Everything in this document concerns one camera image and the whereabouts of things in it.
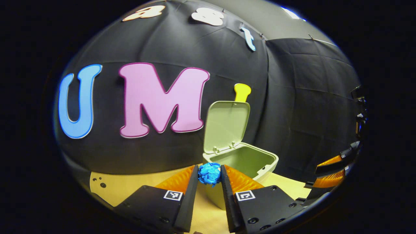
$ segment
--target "black fabric backdrop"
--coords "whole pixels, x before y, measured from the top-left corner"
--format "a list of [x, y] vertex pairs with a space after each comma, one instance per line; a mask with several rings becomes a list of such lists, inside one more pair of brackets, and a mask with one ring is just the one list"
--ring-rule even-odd
[[[165, 5], [158, 17], [121, 22], [150, 5]], [[204, 129], [126, 139], [124, 80], [121, 66], [131, 62], [154, 64], [165, 90], [180, 71], [198, 67], [210, 73], [202, 96], [201, 119], [215, 101], [234, 100], [233, 86], [252, 88], [247, 102], [250, 118], [243, 142], [275, 153], [275, 173], [306, 182], [314, 167], [355, 141], [357, 111], [349, 92], [359, 85], [348, 59], [333, 45], [311, 39], [262, 40], [254, 30], [256, 51], [248, 49], [239, 30], [240, 18], [226, 13], [222, 26], [190, 18], [200, 2], [167, 1], [140, 6], [126, 13], [92, 38], [62, 74], [77, 74], [90, 64], [103, 65], [94, 82], [94, 125], [82, 139], [68, 138], [57, 118], [55, 134], [63, 152], [81, 167], [108, 174], [162, 172], [202, 162]], [[68, 91], [68, 115], [77, 119], [79, 81]], [[176, 111], [169, 121], [176, 119]]]

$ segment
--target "light blue letter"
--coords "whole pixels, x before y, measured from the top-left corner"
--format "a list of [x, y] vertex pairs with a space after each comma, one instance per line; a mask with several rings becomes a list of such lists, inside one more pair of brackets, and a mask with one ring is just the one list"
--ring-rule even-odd
[[253, 45], [253, 36], [251, 35], [250, 31], [247, 28], [241, 27], [241, 30], [244, 32], [245, 42], [247, 42], [248, 47], [255, 51], [256, 47]]
[[79, 118], [72, 121], [68, 116], [68, 87], [74, 78], [74, 74], [64, 77], [59, 87], [58, 112], [59, 121], [64, 133], [73, 139], [85, 137], [92, 128], [93, 109], [92, 109], [92, 86], [94, 78], [101, 72], [102, 65], [93, 64], [81, 69], [78, 73], [79, 79]]

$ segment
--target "blue letter u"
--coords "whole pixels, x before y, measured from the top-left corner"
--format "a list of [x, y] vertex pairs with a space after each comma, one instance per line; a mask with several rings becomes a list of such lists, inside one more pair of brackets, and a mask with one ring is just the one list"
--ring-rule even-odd
[[68, 88], [74, 78], [74, 74], [68, 74], [61, 81], [59, 86], [58, 112], [59, 121], [64, 133], [73, 139], [85, 137], [92, 128], [93, 109], [92, 109], [92, 86], [94, 78], [101, 72], [102, 65], [93, 64], [84, 67], [78, 73], [79, 79], [79, 118], [72, 121], [68, 116]]

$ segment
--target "light green trash bin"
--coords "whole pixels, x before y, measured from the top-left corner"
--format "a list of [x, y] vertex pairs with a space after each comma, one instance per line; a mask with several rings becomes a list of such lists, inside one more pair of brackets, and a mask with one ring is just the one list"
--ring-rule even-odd
[[[250, 115], [247, 102], [218, 101], [208, 110], [203, 163], [226, 164], [257, 182], [261, 182], [277, 165], [277, 155], [241, 142]], [[221, 183], [206, 185], [206, 193], [214, 204], [225, 210]]]

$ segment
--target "letter m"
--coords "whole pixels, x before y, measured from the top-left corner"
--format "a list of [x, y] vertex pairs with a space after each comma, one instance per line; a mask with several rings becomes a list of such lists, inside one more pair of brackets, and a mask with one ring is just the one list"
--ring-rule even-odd
[[143, 124], [142, 111], [158, 133], [165, 131], [176, 108], [172, 131], [193, 132], [203, 127], [201, 98], [209, 79], [207, 71], [194, 67], [184, 69], [167, 92], [150, 63], [130, 63], [120, 68], [119, 73], [125, 80], [125, 125], [120, 129], [121, 136], [136, 138], [149, 133], [149, 127]]

